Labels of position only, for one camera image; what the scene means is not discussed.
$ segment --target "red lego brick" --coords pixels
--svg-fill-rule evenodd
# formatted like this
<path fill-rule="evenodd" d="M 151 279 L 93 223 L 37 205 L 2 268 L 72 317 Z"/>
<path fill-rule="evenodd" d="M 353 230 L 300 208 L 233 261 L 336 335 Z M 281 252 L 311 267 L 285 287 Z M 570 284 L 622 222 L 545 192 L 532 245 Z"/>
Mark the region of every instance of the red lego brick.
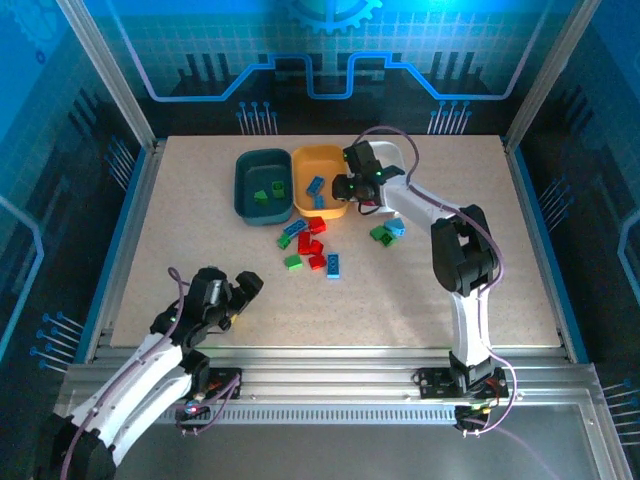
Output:
<path fill-rule="evenodd" d="M 311 270 L 318 270 L 319 268 L 323 268 L 327 264 L 327 259 L 322 255 L 314 255 L 309 259 L 309 265 L 311 266 Z"/>
<path fill-rule="evenodd" d="M 319 242 L 317 240 L 311 241 L 311 245 L 309 245 L 310 255 L 320 255 L 322 253 L 322 250 L 324 250 L 324 245 L 322 244 L 322 242 Z"/>
<path fill-rule="evenodd" d="M 314 235 L 324 232 L 327 229 L 327 224 L 324 223 L 322 217 L 313 217 L 309 219 L 309 231 Z"/>
<path fill-rule="evenodd" d="M 311 246 L 311 234 L 309 232 L 300 232 L 298 234 L 298 253 L 300 255 L 309 255 L 309 247 Z"/>

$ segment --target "building block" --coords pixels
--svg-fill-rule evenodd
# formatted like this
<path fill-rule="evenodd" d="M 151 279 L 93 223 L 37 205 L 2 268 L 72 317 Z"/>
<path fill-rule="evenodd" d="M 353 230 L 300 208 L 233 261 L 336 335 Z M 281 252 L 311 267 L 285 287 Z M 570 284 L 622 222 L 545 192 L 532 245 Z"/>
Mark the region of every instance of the building block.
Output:
<path fill-rule="evenodd" d="M 396 243 L 397 240 L 396 236 L 391 232 L 386 232 L 382 237 L 380 237 L 380 242 L 382 242 L 385 247 L 390 247 Z"/>
<path fill-rule="evenodd" d="M 284 198 L 284 182 L 271 182 L 271 193 L 273 198 Z"/>
<path fill-rule="evenodd" d="M 308 227 L 307 222 L 299 218 L 287 228 L 284 229 L 284 233 L 289 235 L 289 238 L 296 237 L 300 232 L 304 232 Z"/>
<path fill-rule="evenodd" d="M 320 193 L 322 187 L 324 187 L 324 178 L 316 175 L 307 187 L 307 195 L 315 197 Z"/>
<path fill-rule="evenodd" d="M 369 235 L 371 235 L 374 238 L 374 240 L 377 242 L 382 238 L 383 235 L 387 233 L 389 233 L 389 231 L 386 228 L 384 228 L 383 225 L 378 225 L 376 228 L 374 228 L 369 232 Z"/>
<path fill-rule="evenodd" d="M 318 270 L 319 268 L 323 268 L 327 264 L 327 260 L 322 255 L 314 255 L 309 258 L 309 265 L 311 266 L 311 270 Z"/>
<path fill-rule="evenodd" d="M 400 217 L 392 218 L 384 222 L 384 228 L 393 233 L 396 237 L 402 237 L 406 231 L 404 222 Z"/>
<path fill-rule="evenodd" d="M 309 253 L 311 255 L 320 255 L 322 250 L 324 250 L 324 245 L 317 240 L 313 240 L 309 245 Z"/>
<path fill-rule="evenodd" d="M 324 223 L 322 217 L 312 217 L 309 219 L 309 231 L 314 235 L 322 233 L 327 229 L 327 224 Z"/>
<path fill-rule="evenodd" d="M 300 255 L 309 255 L 311 253 L 309 251 L 310 246 L 311 234 L 309 232 L 300 232 L 298 235 L 298 253 Z"/>
<path fill-rule="evenodd" d="M 286 233 L 283 233 L 282 235 L 280 235 L 280 238 L 278 239 L 277 243 L 278 243 L 278 246 L 282 250 L 284 250 L 291 243 L 291 239 L 289 238 L 289 235 L 287 235 Z"/>
<path fill-rule="evenodd" d="M 300 255 L 291 255 L 284 259 L 284 264 L 289 270 L 296 270 L 298 268 L 302 268 L 302 260 L 300 259 Z"/>
<path fill-rule="evenodd" d="M 316 195 L 313 197 L 313 208 L 314 210 L 324 209 L 324 197 L 322 195 Z"/>
<path fill-rule="evenodd" d="M 259 192 L 254 193 L 253 199 L 260 205 L 266 205 L 269 203 L 269 197 L 267 197 L 267 192 L 265 192 L 264 190 L 260 190 Z"/>
<path fill-rule="evenodd" d="M 327 278 L 340 278 L 340 255 L 335 252 L 327 255 Z"/>

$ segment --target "blue lego brick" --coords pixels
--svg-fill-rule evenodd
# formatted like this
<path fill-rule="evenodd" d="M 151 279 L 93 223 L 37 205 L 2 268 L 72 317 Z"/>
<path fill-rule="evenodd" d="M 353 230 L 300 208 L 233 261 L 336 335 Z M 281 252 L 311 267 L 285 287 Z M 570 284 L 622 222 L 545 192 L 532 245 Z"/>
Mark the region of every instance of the blue lego brick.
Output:
<path fill-rule="evenodd" d="M 315 197 L 320 193 L 322 187 L 324 187 L 324 178 L 319 176 L 313 177 L 313 180 L 311 180 L 311 183 L 307 187 L 307 195 Z"/>
<path fill-rule="evenodd" d="M 402 237 L 404 232 L 406 231 L 404 227 L 404 222 L 401 218 L 392 218 L 391 220 L 387 220 L 384 222 L 384 228 L 393 233 L 396 237 Z"/>
<path fill-rule="evenodd" d="M 324 208 L 324 197 L 322 195 L 313 197 L 313 208 L 315 210 L 322 210 Z"/>
<path fill-rule="evenodd" d="M 299 218 L 298 220 L 293 222 L 291 225 L 289 225 L 287 228 L 285 228 L 284 233 L 289 235 L 289 238 L 294 238 L 300 232 L 304 232 L 307 228 L 309 228 L 309 225 L 307 225 L 307 222 Z"/>
<path fill-rule="evenodd" d="M 340 278 L 340 255 L 335 252 L 327 254 L 327 278 Z"/>

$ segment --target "green lego brick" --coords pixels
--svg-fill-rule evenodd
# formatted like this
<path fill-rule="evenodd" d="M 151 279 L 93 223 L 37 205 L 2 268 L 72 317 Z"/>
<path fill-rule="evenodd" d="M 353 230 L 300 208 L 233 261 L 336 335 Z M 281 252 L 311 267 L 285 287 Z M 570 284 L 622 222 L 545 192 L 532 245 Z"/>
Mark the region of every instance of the green lego brick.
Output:
<path fill-rule="evenodd" d="M 278 239 L 278 246 L 282 250 L 287 248 L 290 243 L 291 243 L 291 238 L 289 238 L 289 235 L 287 235 L 286 233 L 283 233 L 282 235 L 280 235 L 280 238 Z"/>
<path fill-rule="evenodd" d="M 284 182 L 271 182 L 273 198 L 284 198 Z"/>
<path fill-rule="evenodd" d="M 382 244 L 385 247 L 390 247 L 391 245 L 393 245 L 394 243 L 396 243 L 398 239 L 396 238 L 396 236 L 391 233 L 391 232 L 385 232 L 381 237 L 380 237 L 380 241 L 382 242 Z"/>
<path fill-rule="evenodd" d="M 260 205 L 266 205 L 267 203 L 269 203 L 269 197 L 267 197 L 267 192 L 265 192 L 264 190 L 260 190 L 259 192 L 254 193 L 253 199 Z"/>
<path fill-rule="evenodd" d="M 378 241 L 386 233 L 389 233 L 389 230 L 384 228 L 384 225 L 378 225 L 376 228 L 369 232 L 369 235 L 371 235 L 376 241 Z"/>
<path fill-rule="evenodd" d="M 289 270 L 295 270 L 302 267 L 302 260 L 298 254 L 291 255 L 284 259 L 284 264 Z"/>

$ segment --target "work surface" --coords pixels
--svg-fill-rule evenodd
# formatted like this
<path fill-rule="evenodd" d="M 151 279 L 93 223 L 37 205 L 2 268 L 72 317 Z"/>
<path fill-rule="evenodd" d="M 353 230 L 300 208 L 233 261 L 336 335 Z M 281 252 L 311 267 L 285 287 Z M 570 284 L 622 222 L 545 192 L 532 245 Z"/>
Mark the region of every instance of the work surface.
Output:
<path fill-rule="evenodd" d="M 491 342 L 498 346 L 557 346 L 555 321 L 497 136 L 416 136 L 422 155 L 413 182 L 441 198 L 486 214 L 501 247 L 505 280 L 489 297 Z M 353 136 L 170 137 L 114 326 L 113 346 L 136 346 L 156 315 L 177 297 L 167 275 L 185 280 L 215 265 L 231 278 L 256 272 L 264 288 L 230 332 L 203 346 L 389 346 L 449 348 L 453 329 L 449 296 L 432 271 L 429 236 L 407 223 L 405 237 L 384 248 L 369 230 L 388 215 L 363 217 L 351 206 L 327 222 L 318 238 L 340 253 L 341 278 L 305 266 L 289 272 L 295 253 L 276 245 L 283 225 L 250 227 L 235 213 L 236 159 L 259 148 L 289 152 L 304 145 L 346 146 Z M 391 140 L 413 163 L 412 150 Z M 294 211 L 293 221 L 298 215 Z"/>

